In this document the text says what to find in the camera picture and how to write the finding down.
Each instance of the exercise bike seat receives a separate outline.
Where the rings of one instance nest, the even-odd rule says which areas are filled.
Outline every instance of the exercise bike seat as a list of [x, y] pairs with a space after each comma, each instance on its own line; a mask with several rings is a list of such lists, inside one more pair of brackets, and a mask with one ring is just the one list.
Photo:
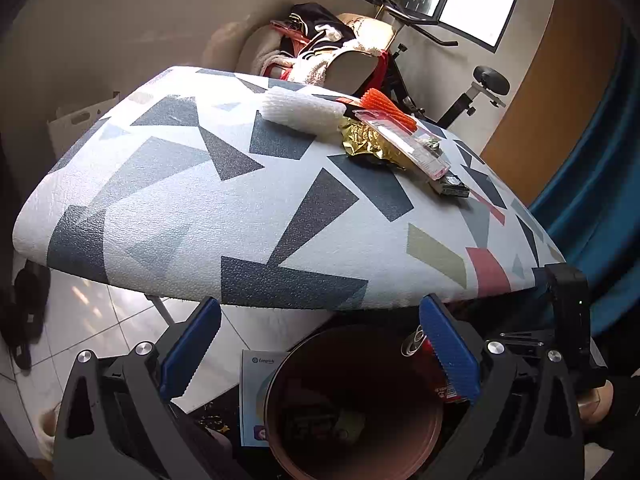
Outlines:
[[489, 92], [498, 95], [507, 95], [511, 88], [505, 76], [488, 66], [476, 66], [474, 78]]

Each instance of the geometric patterned tablecloth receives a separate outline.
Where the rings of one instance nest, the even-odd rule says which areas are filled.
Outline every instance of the geometric patterned tablecloth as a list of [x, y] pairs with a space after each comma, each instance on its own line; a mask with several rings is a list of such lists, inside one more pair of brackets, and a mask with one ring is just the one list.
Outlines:
[[264, 120], [274, 85], [173, 67], [110, 110], [22, 208], [18, 252], [84, 278], [157, 296], [283, 308], [388, 308], [437, 293], [466, 300], [535, 285], [563, 261], [493, 171], [439, 136], [468, 199], [416, 174], [360, 164], [340, 135]]

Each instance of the metal screw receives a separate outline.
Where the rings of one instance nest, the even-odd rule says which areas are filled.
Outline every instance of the metal screw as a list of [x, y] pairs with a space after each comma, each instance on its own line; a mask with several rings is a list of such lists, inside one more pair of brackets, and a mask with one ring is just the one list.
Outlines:
[[549, 357], [550, 361], [553, 361], [555, 363], [559, 363], [560, 361], [562, 361], [562, 354], [558, 350], [549, 350], [546, 355]]
[[487, 343], [486, 347], [492, 354], [501, 354], [504, 352], [504, 345], [498, 341], [490, 341]]
[[149, 341], [144, 341], [136, 346], [136, 354], [147, 355], [154, 346]]
[[78, 354], [78, 361], [80, 361], [81, 363], [85, 363], [85, 362], [87, 362], [89, 359], [91, 359], [91, 352], [89, 352], [88, 350], [82, 350], [82, 351]]

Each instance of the table leg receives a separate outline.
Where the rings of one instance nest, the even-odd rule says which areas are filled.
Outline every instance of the table leg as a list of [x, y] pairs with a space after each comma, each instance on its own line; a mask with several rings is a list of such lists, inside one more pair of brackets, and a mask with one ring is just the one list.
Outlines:
[[169, 314], [169, 311], [166, 309], [164, 303], [160, 298], [158, 298], [157, 296], [152, 296], [150, 294], [145, 294], [145, 297], [154, 304], [154, 307], [158, 310], [160, 316], [162, 316], [162, 318], [166, 321], [167, 325], [175, 324], [174, 318], [171, 317], [171, 314]]

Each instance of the white tile floor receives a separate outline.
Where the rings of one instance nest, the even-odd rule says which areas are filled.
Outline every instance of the white tile floor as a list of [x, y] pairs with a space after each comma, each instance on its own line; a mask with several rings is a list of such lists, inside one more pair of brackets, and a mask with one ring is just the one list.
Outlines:
[[[23, 259], [14, 258], [14, 275], [23, 265]], [[189, 317], [197, 302], [165, 300], [165, 305], [179, 322]], [[242, 349], [287, 350], [330, 317], [324, 310], [223, 306], [220, 330], [187, 391], [174, 402], [187, 412], [194, 410], [238, 384]], [[91, 349], [98, 357], [126, 354], [141, 341], [156, 341], [166, 327], [144, 294], [52, 270], [44, 330], [31, 345], [31, 370], [22, 372], [14, 364], [31, 423], [62, 400], [78, 352]]]

